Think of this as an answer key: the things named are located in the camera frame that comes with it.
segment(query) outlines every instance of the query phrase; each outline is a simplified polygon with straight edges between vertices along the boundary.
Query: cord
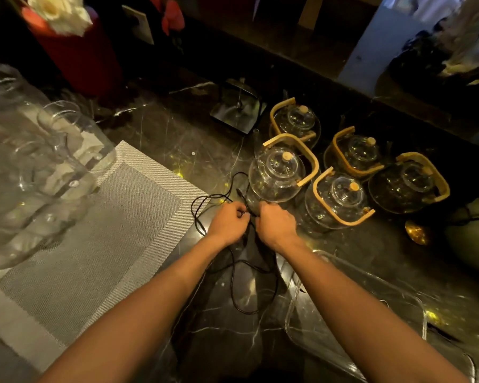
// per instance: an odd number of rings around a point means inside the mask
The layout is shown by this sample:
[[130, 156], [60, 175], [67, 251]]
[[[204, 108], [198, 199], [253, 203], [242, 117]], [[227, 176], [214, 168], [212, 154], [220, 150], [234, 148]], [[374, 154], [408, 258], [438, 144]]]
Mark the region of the cord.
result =
[[[206, 212], [207, 210], [209, 210], [210, 208], [208, 209], [205, 209], [203, 210], [202, 212], [199, 213], [199, 211], [201, 210], [202, 206], [204, 205], [204, 203], [206, 202], [207, 199], [225, 199], [229, 202], [232, 202], [232, 200], [230, 199], [230, 195], [232, 193], [232, 188], [233, 188], [233, 185], [234, 185], [234, 178], [238, 175], [238, 174], [243, 174], [244, 176], [248, 177], [248, 175], [245, 173], [245, 172], [237, 172], [235, 173], [232, 178], [231, 178], [231, 185], [229, 186], [229, 191], [227, 191], [226, 193], [213, 193], [211, 195], [203, 195], [203, 196], [199, 196], [197, 198], [195, 198], [193, 201], [192, 201], [192, 205], [191, 205], [191, 211], [192, 211], [192, 216], [193, 216], [193, 224], [195, 225], [195, 229], [198, 231], [199, 234], [201, 234], [202, 236], [205, 236], [207, 234], [207, 231], [206, 229], [204, 228], [204, 225], [201, 223], [201, 221], [199, 220], [199, 217], [202, 216], [202, 214], [204, 212]], [[245, 191], [245, 193], [248, 193], [248, 189], [250, 187], [250, 184], [247, 186], [247, 190]], [[246, 207], [247, 207], [247, 211], [249, 211], [249, 213], [253, 216], [256, 216], [254, 213], [252, 213], [248, 207], [248, 204], [247, 204], [247, 199], [246, 197], [243, 195], [243, 193], [237, 188], [236, 189], [236, 192], [237, 194], [239, 195], [240, 198], [242, 198], [242, 200], [244, 201]], [[200, 204], [198, 205], [197, 209], [194, 210], [194, 205], [195, 203], [198, 201], [198, 200], [201, 200]], [[250, 220], [249, 223], [248, 223], [249, 227], [253, 227], [255, 229], [255, 225], [252, 223], [252, 221]], [[243, 309], [241, 309], [237, 304], [236, 304], [236, 300], [234, 299], [234, 292], [233, 292], [233, 284], [234, 284], [234, 274], [236, 272], [236, 264], [239, 264], [239, 263], [242, 263], [242, 264], [246, 264], [247, 266], [249, 266], [251, 269], [261, 273], [261, 274], [270, 274], [270, 273], [273, 273], [275, 275], [275, 290], [273, 292], [273, 296], [270, 300], [270, 303], [273, 302], [273, 300], [275, 299], [275, 296], [277, 295], [277, 290], [278, 290], [278, 275], [277, 275], [277, 272], [276, 272], [276, 269], [277, 269], [277, 261], [276, 261], [276, 258], [275, 258], [275, 252], [274, 251], [271, 251], [272, 253], [272, 256], [273, 256], [273, 268], [271, 269], [263, 269], [259, 266], [256, 266], [255, 264], [251, 264], [249, 261], [245, 260], [245, 259], [238, 259], [236, 260], [234, 258], [234, 253], [233, 251], [231, 250], [230, 247], [227, 247], [227, 250], [229, 250], [230, 254], [231, 254], [231, 263], [228, 264], [228, 265], [225, 265], [224, 267], [218, 269], [218, 270], [213, 270], [213, 271], [209, 271], [209, 270], [206, 270], [207, 273], [209, 274], [216, 274], [216, 273], [220, 273], [228, 268], [232, 268], [232, 272], [231, 272], [231, 282], [230, 282], [230, 292], [231, 292], [231, 300], [232, 300], [232, 305], [236, 308], [236, 310], [240, 311], [241, 313], [243, 313], [244, 315], [255, 315], [256, 313], [259, 312], [259, 309], [256, 309], [254, 311], [245, 311]]]

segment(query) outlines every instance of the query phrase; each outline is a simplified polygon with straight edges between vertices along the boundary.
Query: dark marble table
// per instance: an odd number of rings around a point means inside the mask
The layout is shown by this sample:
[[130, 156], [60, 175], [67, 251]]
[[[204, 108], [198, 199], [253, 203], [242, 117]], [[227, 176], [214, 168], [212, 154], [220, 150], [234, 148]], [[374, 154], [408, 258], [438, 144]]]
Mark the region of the dark marble table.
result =
[[[112, 141], [127, 141], [208, 193], [227, 192], [231, 175], [248, 171], [253, 156], [251, 137], [209, 116], [217, 101], [216, 85], [184, 69], [173, 69], [155, 81], [132, 81], [129, 90], [133, 97], [130, 103], [100, 123]], [[267, 134], [266, 115], [259, 128]], [[244, 189], [245, 178], [236, 179], [234, 186]], [[236, 191], [231, 197], [238, 199]], [[212, 206], [202, 217], [205, 226], [215, 210]], [[402, 222], [378, 212], [355, 228], [304, 238], [313, 249], [341, 257], [418, 297], [430, 322], [479, 366], [479, 274], [466, 269], [446, 248], [412, 243]], [[195, 228], [190, 228], [162, 269], [200, 238]], [[256, 243], [252, 231], [233, 251], [236, 259], [248, 258], [265, 269], [273, 266], [273, 256]], [[230, 253], [225, 251], [210, 270], [230, 260]], [[286, 281], [291, 278], [282, 276]], [[232, 285], [235, 301], [244, 310], [259, 310], [244, 315], [231, 301], [231, 268], [206, 274], [170, 339], [138, 380], [214, 382], [252, 377], [353, 381], [291, 342], [283, 327], [292, 297], [291, 283], [279, 279], [272, 302], [275, 280], [274, 274], [261, 274], [244, 264], [236, 266]]]

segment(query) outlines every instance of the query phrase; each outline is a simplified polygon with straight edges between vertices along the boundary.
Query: pot handle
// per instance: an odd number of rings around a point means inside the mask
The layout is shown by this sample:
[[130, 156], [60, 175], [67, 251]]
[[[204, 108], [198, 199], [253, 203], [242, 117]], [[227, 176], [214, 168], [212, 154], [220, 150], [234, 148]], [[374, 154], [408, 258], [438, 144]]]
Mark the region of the pot handle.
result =
[[314, 196], [316, 197], [317, 201], [325, 208], [326, 212], [328, 212], [332, 218], [337, 220], [339, 223], [345, 225], [345, 226], [356, 226], [362, 223], [365, 219], [370, 218], [375, 211], [373, 209], [369, 209], [368, 207], [364, 208], [364, 214], [358, 219], [355, 220], [354, 222], [346, 222], [345, 220], [341, 219], [338, 217], [338, 214], [333, 212], [332, 208], [328, 204], [326, 204], [326, 201], [319, 196], [318, 193], [318, 184], [321, 180], [323, 180], [326, 176], [333, 174], [333, 167], [331, 166], [328, 168], [325, 172], [319, 175], [319, 177], [314, 181], [314, 184], [312, 185], [312, 191], [314, 192]]
[[430, 201], [431, 203], [441, 202], [442, 200], [447, 199], [451, 195], [451, 189], [449, 188], [449, 184], [426, 156], [417, 152], [406, 152], [397, 156], [396, 160], [399, 162], [409, 160], [416, 161], [431, 170], [433, 179], [435, 180], [435, 184], [438, 188], [438, 192], [440, 193], [439, 196], [435, 197], [432, 201]]
[[304, 177], [302, 180], [300, 180], [297, 183], [297, 186], [303, 187], [306, 185], [310, 180], [316, 176], [316, 174], [319, 171], [319, 162], [316, 156], [311, 152], [311, 150], [302, 142], [298, 137], [296, 137], [294, 134], [288, 134], [288, 133], [282, 133], [279, 134], [272, 139], [269, 139], [266, 141], [264, 144], [262, 144], [263, 147], [269, 148], [274, 146], [275, 144], [278, 144], [279, 142], [285, 142], [289, 145], [293, 145], [298, 148], [298, 150], [303, 154], [307, 160], [311, 163], [312, 166], [312, 172]]
[[[282, 101], [282, 102], [279, 102], [277, 103], [271, 110], [270, 110], [270, 121], [271, 121], [271, 125], [272, 125], [272, 128], [273, 130], [275, 131], [275, 134], [282, 134], [282, 132], [280, 131], [280, 128], [278, 127], [277, 125], [277, 122], [275, 121], [275, 113], [280, 110], [281, 108], [283, 108], [284, 106], [287, 106], [287, 105], [295, 105], [296, 104], [296, 99], [293, 97], [293, 98], [289, 98], [285, 101]], [[305, 141], [309, 141], [311, 138], [314, 138], [316, 136], [316, 133], [315, 132], [309, 132], [309, 134], [303, 136], [302, 138], [300, 138], [300, 140], [302, 142], [305, 142]]]
[[382, 164], [378, 164], [368, 170], [358, 170], [356, 168], [353, 168], [348, 160], [346, 160], [346, 157], [344, 156], [344, 154], [341, 152], [341, 150], [339, 149], [338, 145], [337, 145], [337, 139], [340, 138], [340, 137], [343, 137], [347, 134], [350, 134], [350, 133], [354, 133], [355, 132], [355, 127], [354, 126], [350, 126], [349, 128], [345, 128], [339, 132], [337, 132], [334, 136], [333, 136], [333, 139], [332, 139], [332, 147], [333, 147], [333, 151], [335, 152], [335, 154], [337, 155], [337, 157], [339, 158], [339, 160], [342, 161], [342, 163], [344, 164], [344, 167], [346, 169], [346, 172], [351, 174], [352, 176], [355, 176], [355, 177], [363, 177], [363, 176], [367, 176], [368, 174], [372, 174], [372, 173], [375, 173], [375, 172], [378, 172], [379, 170], [385, 168], [384, 165]]

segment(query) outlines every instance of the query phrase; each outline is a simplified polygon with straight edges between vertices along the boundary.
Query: teapot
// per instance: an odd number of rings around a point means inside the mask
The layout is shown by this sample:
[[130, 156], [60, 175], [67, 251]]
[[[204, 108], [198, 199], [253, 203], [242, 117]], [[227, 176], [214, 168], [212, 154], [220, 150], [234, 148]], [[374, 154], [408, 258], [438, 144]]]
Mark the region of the teapot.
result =
[[325, 167], [334, 167], [362, 181], [384, 168], [376, 140], [355, 134], [351, 126], [336, 133], [323, 155]]
[[[252, 211], [258, 210], [260, 200], [281, 203], [294, 198], [319, 170], [316, 156], [293, 134], [279, 134], [262, 146], [248, 172], [247, 204]], [[312, 172], [307, 176], [298, 152], [311, 164]]]
[[277, 103], [270, 112], [270, 136], [293, 134], [309, 149], [316, 146], [321, 135], [321, 123], [314, 112], [297, 105], [294, 98]]
[[385, 211], [417, 212], [450, 195], [447, 181], [424, 155], [408, 152], [396, 160], [395, 165], [377, 172], [368, 183], [372, 198]]
[[374, 212], [360, 182], [330, 167], [307, 188], [297, 218], [299, 225], [312, 233], [357, 226]]

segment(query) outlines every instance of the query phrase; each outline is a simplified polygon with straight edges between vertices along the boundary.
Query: bare arm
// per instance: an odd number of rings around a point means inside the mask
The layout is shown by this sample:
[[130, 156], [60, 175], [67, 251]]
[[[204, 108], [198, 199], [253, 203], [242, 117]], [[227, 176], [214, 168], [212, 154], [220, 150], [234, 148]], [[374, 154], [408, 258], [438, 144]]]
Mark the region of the bare arm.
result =
[[40, 383], [128, 381], [170, 330], [211, 260], [246, 231], [242, 203], [224, 204], [208, 234], [185, 256], [92, 324], [57, 359]]
[[294, 217], [261, 204], [259, 237], [300, 277], [326, 324], [373, 383], [468, 383], [431, 345], [390, 309], [310, 251], [296, 235]]

